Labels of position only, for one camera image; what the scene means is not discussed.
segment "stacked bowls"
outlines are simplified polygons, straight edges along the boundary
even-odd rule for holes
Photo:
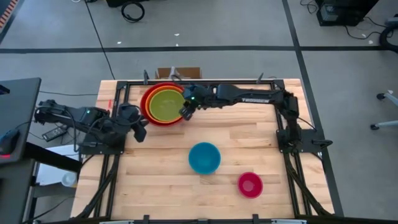
[[[150,87],[141,98],[141,111],[145,118],[157,126],[171,126],[182,120],[179,110],[185,102],[183,87],[172,82]]]

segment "black desk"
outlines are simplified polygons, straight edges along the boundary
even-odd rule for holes
[[[40,82],[40,78],[0,82],[0,85],[10,89],[10,94],[0,95],[0,134],[16,127],[20,132],[12,154],[0,157],[1,223],[22,222],[29,190],[33,184],[35,162],[74,172],[79,172],[81,168],[79,161],[26,142]]]

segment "cardboard box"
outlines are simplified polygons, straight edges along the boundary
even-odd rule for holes
[[[156,79],[169,79],[170,71],[172,68],[158,68],[155,74]],[[175,68],[180,74],[181,78],[201,78],[200,67],[185,67]]]

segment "computer mouse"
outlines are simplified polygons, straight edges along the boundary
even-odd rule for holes
[[[0,155],[11,154],[15,149],[18,137],[18,129],[9,130],[6,134],[0,136]]]

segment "blue bowl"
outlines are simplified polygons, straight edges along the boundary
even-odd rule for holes
[[[199,174],[211,174],[221,162],[221,154],[216,146],[208,142],[194,145],[189,152],[189,164]]]

